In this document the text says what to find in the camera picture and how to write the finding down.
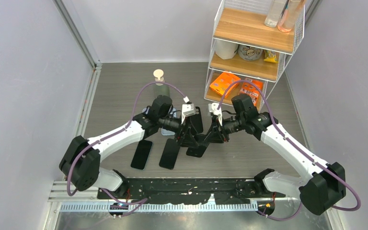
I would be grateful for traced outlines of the bare black phone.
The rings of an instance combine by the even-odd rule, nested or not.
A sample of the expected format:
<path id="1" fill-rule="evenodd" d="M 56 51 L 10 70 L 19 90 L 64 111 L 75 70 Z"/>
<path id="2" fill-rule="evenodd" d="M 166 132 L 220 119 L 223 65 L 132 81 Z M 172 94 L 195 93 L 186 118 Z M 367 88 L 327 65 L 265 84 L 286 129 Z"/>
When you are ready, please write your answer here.
<path id="1" fill-rule="evenodd" d="M 204 155 L 206 149 L 207 149 L 207 146 L 204 146 L 204 145 L 200 145 L 197 148 L 189 147 L 186 151 L 186 155 L 191 156 L 191 157 L 201 158 Z"/>
<path id="2" fill-rule="evenodd" d="M 164 146 L 159 166 L 165 169 L 173 170 L 180 151 L 180 145 L 176 140 L 169 138 Z"/>
<path id="3" fill-rule="evenodd" d="M 152 150 L 153 142 L 141 140 L 138 142 L 130 167 L 137 170 L 144 170 Z"/>

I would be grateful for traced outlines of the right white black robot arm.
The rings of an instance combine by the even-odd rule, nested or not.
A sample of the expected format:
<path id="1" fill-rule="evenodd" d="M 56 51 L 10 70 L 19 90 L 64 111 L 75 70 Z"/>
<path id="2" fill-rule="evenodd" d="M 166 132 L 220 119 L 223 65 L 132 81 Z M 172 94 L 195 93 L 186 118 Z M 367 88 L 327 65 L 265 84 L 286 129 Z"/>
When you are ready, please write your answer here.
<path id="1" fill-rule="evenodd" d="M 219 143 L 229 141 L 229 134 L 245 131 L 275 150 L 299 174 L 298 177 L 265 169 L 254 178 L 254 190 L 259 196 L 277 192 L 298 198 L 314 215 L 321 215 L 346 196 L 345 169 L 335 162 L 329 164 L 297 142 L 269 112 L 259 113 L 248 96 L 232 99 L 235 115 L 222 118 L 218 103 L 208 104 L 211 128 L 205 143 L 218 138 Z"/>

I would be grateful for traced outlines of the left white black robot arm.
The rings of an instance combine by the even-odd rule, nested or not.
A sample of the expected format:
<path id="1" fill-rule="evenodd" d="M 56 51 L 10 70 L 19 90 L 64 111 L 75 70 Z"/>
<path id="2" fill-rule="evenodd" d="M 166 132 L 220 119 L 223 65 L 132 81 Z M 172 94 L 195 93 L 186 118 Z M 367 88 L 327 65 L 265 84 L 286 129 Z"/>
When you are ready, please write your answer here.
<path id="1" fill-rule="evenodd" d="M 175 117 L 172 103 L 170 97 L 159 95 L 144 112 L 121 127 L 93 138 L 74 137 L 59 164 L 67 177 L 67 193 L 73 196 L 77 191 L 96 187 L 123 198 L 128 191 L 125 178 L 116 170 L 100 167 L 101 162 L 118 150 L 156 134 L 159 129 L 173 132 L 173 140 L 179 147 L 197 147 L 197 129 L 192 122 L 200 115 L 199 108 L 185 97 L 180 116 Z"/>

